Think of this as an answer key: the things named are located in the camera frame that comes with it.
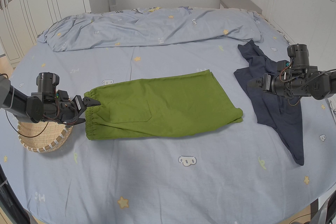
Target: headboard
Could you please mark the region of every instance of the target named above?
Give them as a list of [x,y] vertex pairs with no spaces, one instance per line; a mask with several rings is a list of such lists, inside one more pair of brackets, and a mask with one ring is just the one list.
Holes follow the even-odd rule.
[[336,68],[336,0],[268,0],[263,16],[290,44],[306,44],[319,70]]

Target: robotic arm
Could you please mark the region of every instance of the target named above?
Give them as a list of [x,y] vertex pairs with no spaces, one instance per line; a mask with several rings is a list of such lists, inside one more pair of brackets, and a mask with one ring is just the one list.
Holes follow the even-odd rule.
[[56,91],[59,82],[60,77],[54,73],[40,73],[36,78],[37,92],[28,97],[0,75],[0,108],[21,122],[55,121],[65,125],[85,122],[79,116],[87,107],[100,105],[100,102],[89,97],[82,99],[79,95],[71,101],[66,91]]
[[331,97],[336,93],[336,69],[318,71],[309,65],[307,45],[296,44],[287,48],[291,61],[276,63],[278,75],[264,74],[262,78],[248,82],[250,87],[261,87],[263,92],[292,99],[296,96],[313,96],[317,100]]

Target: wooden floor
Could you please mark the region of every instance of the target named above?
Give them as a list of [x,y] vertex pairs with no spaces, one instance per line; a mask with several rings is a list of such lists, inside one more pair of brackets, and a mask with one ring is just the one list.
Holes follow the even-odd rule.
[[[9,64],[6,57],[0,58],[0,73],[6,73],[8,76],[11,76],[13,72],[13,68]],[[279,224],[289,224],[291,221],[293,221],[295,218],[299,216],[303,216],[310,213],[310,205],[307,206],[305,209],[303,209],[301,212],[293,215],[292,217],[288,218],[287,220],[284,220],[280,222]],[[305,223],[307,221],[310,221],[310,215],[304,216],[301,218],[296,219],[295,221]],[[0,224],[12,224],[12,222],[8,219],[8,217],[4,214],[4,212],[0,209]]]

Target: bed sheet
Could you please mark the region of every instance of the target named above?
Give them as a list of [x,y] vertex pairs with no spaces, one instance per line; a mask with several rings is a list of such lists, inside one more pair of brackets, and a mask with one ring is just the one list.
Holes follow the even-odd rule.
[[[282,34],[261,18],[255,23],[264,38],[256,44],[264,53],[274,61],[288,59]],[[238,44],[244,42],[216,38],[53,52],[38,42],[11,77],[27,95],[45,71],[58,74],[57,88],[74,96],[106,83],[210,69],[244,115],[241,123],[183,138],[90,141],[80,124],[60,149],[41,154],[22,147],[2,109],[0,152],[6,162],[2,156],[0,163],[23,207],[47,224],[270,224],[316,200],[336,181],[336,125],[327,103],[301,101],[301,167],[271,127],[257,124],[233,75],[248,66]]]

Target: navy blue pants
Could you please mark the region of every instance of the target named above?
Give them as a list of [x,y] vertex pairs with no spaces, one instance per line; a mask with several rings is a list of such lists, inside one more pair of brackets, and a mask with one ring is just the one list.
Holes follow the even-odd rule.
[[[249,67],[237,69],[234,76],[250,98],[258,123],[272,127],[292,153],[295,162],[303,165],[301,104],[290,106],[285,97],[264,93],[261,88],[247,87],[249,80],[262,77],[265,73],[276,75],[277,63],[268,58],[252,40],[238,45],[238,49],[249,62]],[[290,101],[295,104],[298,99]]]

